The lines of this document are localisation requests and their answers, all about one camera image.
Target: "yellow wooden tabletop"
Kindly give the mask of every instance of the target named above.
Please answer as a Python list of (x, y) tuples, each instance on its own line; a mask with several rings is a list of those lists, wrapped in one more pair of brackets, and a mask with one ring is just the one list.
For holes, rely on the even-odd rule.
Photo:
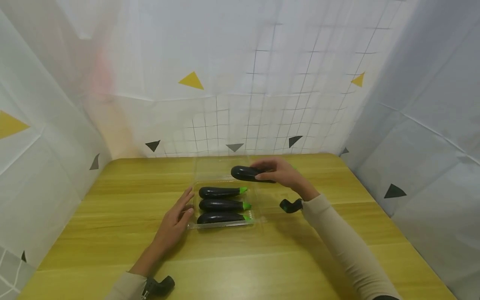
[[(285, 158), (365, 240), (404, 299), (454, 299), (337, 156)], [(192, 182), (192, 162), (187, 157), (111, 162), (19, 299), (102, 299)], [(356, 299), (301, 213), (289, 215), (278, 206), (297, 196), (278, 184), (258, 187), (265, 223), (188, 230), (165, 258), (155, 278), (174, 278), (168, 300)]]

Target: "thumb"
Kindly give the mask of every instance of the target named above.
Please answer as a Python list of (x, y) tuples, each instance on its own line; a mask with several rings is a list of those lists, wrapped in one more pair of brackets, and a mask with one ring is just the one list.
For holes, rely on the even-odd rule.
[(188, 220), (190, 220), (190, 217), (192, 215), (193, 215), (193, 208), (189, 208), (186, 212), (183, 213), (183, 216), (181, 217), (177, 225), (185, 229), (187, 227)]
[(264, 173), (260, 173), (257, 176), (255, 176), (255, 179), (276, 181), (275, 177), (276, 177), (276, 172), (264, 172)]

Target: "white fabric wall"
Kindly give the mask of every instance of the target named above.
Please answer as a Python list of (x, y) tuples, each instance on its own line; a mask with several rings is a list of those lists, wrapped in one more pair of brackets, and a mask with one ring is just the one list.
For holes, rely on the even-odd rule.
[(477, 300), (480, 2), (422, 1), (412, 20), (342, 158), (455, 295)]
[(14, 299), (110, 154), (2, 11), (0, 37), (0, 298)]
[[(339, 153), (416, 5), (6, 3), (2, 9), (68, 96), (83, 105), (114, 159)], [(179, 84), (192, 72), (204, 89)], [(364, 72), (361, 86), (351, 83)], [(238, 151), (226, 146), (232, 144)]]

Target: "plastic packaging tray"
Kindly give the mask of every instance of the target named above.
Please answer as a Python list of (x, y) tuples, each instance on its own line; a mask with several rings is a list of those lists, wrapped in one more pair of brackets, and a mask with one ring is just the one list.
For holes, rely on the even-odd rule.
[[(234, 166), (249, 165), (250, 160), (247, 156), (201, 156), (195, 158), (192, 183), (193, 192), (195, 193), (195, 196), (192, 199), (194, 213), (189, 222), (189, 229), (218, 228), (240, 225), (249, 225), (255, 227), (263, 221), (257, 195), (257, 183), (236, 180), (230, 174), (230, 170)], [(198, 207), (198, 204), (201, 201), (201, 197), (198, 195), (198, 190), (203, 186), (225, 188), (247, 187), (248, 189), (245, 193), (230, 199), (247, 201), (252, 205), (252, 208), (249, 210), (237, 212), (241, 215), (248, 216), (250, 220), (197, 224), (197, 218), (203, 213), (203, 211)]]

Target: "purple eggplant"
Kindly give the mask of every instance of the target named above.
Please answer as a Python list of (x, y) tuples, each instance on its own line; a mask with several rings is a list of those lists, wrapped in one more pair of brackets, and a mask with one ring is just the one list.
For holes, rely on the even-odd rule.
[(257, 180), (255, 176), (264, 173), (264, 171), (252, 168), (252, 167), (245, 167), (245, 166), (234, 166), (230, 171), (230, 174), (233, 178), (243, 181), (253, 181), (253, 182), (268, 182), (268, 183), (275, 183), (273, 180)]
[(243, 216), (235, 213), (226, 212), (208, 212), (202, 214), (197, 219), (197, 224), (232, 222), (232, 221), (248, 221), (248, 216)]
[(248, 202), (230, 199), (203, 199), (198, 207), (205, 212), (243, 211), (252, 208)]
[(241, 188), (216, 188), (204, 186), (198, 190), (198, 195), (203, 199), (222, 199), (235, 197), (247, 191), (246, 187)]

